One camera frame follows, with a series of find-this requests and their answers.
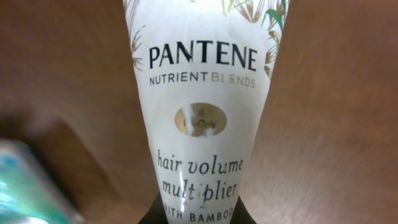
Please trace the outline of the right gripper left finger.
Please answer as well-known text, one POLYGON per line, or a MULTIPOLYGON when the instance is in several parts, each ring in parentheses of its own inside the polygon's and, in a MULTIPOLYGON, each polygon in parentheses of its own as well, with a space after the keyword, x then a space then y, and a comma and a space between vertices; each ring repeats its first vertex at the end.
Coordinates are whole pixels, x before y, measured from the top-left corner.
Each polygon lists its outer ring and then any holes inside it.
POLYGON ((164 204, 160 194, 156 196, 149 210, 141 218, 138 224, 168 224, 164 204))

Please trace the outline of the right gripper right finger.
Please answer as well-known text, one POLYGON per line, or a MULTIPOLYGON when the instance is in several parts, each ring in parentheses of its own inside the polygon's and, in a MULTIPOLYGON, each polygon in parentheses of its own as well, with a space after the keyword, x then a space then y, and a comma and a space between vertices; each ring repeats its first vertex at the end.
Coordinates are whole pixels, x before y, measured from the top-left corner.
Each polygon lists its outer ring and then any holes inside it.
POLYGON ((256 221, 249 214, 241 197, 238 197, 230 224, 256 224, 256 221))

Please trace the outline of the teal tissue packet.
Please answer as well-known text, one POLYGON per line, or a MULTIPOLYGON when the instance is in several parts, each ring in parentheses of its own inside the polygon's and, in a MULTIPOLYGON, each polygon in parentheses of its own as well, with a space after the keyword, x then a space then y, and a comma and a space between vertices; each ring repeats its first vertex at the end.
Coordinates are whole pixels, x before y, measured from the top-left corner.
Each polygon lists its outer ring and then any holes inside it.
POLYGON ((1 224, 82 224, 83 216, 22 142, 1 140, 1 224))

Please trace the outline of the white Pantene tube gold cap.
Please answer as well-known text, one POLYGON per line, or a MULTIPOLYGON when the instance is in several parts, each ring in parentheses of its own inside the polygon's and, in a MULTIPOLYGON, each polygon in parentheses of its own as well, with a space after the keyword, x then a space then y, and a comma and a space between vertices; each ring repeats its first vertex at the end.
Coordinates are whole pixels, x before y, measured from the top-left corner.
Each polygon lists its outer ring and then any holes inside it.
POLYGON ((269 92, 288 0, 124 0, 169 223, 229 223, 269 92))

